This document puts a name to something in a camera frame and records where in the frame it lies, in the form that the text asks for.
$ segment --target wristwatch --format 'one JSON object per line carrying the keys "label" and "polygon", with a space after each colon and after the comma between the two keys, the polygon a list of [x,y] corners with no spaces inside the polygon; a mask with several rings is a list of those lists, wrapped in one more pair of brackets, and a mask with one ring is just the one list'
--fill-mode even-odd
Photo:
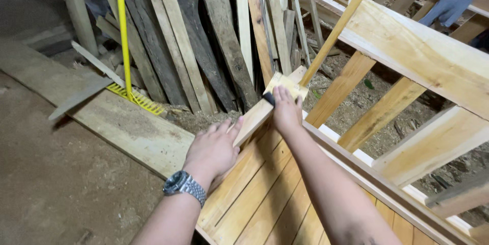
{"label": "wristwatch", "polygon": [[163,186],[166,196],[188,192],[200,202],[200,207],[204,207],[205,190],[197,183],[186,171],[178,171],[168,178]]}

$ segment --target hand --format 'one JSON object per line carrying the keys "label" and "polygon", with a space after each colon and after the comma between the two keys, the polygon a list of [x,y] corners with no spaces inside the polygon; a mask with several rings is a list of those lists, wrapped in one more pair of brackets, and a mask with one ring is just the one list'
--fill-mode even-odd
{"label": "hand", "polygon": [[190,173],[206,192],[212,180],[227,172],[236,162],[240,148],[233,147],[233,142],[242,123],[243,117],[239,117],[228,133],[231,119],[214,123],[207,132],[197,133],[190,145],[183,170]]}
{"label": "hand", "polygon": [[302,129],[302,97],[299,96],[297,104],[294,103],[290,91],[281,85],[273,88],[273,98],[273,123],[280,134],[285,136]]}

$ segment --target left hand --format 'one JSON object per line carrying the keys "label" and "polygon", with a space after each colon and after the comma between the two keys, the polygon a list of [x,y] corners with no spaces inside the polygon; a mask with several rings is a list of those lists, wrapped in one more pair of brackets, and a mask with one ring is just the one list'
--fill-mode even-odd
{"label": "left hand", "polygon": [[206,191],[214,178],[227,172],[236,162],[240,148],[233,147],[233,142],[242,123],[243,117],[239,117],[228,133],[231,119],[214,123],[207,132],[197,133],[190,145],[183,170],[190,173]]}

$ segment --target watch face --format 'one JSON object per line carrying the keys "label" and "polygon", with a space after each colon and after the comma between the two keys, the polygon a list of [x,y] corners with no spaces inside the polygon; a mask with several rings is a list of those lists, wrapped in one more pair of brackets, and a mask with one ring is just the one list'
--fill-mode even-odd
{"label": "watch face", "polygon": [[186,178],[187,173],[185,171],[178,171],[174,173],[172,176],[170,176],[170,178],[166,180],[163,191],[166,195],[174,194],[183,186]]}

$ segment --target green leaf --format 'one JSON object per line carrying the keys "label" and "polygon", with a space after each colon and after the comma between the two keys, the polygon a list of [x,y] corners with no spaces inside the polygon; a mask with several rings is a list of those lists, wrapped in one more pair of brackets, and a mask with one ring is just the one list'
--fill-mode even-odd
{"label": "green leaf", "polygon": [[366,87],[368,87],[368,88],[370,88],[370,89],[373,89],[373,88],[374,88],[374,86],[372,85],[372,82],[370,82],[370,80],[369,80],[369,79],[365,79],[365,80],[363,81],[363,83],[365,84],[365,86],[366,86]]}
{"label": "green leaf", "polygon": [[316,96],[316,98],[321,98],[321,95],[313,89],[313,94]]}

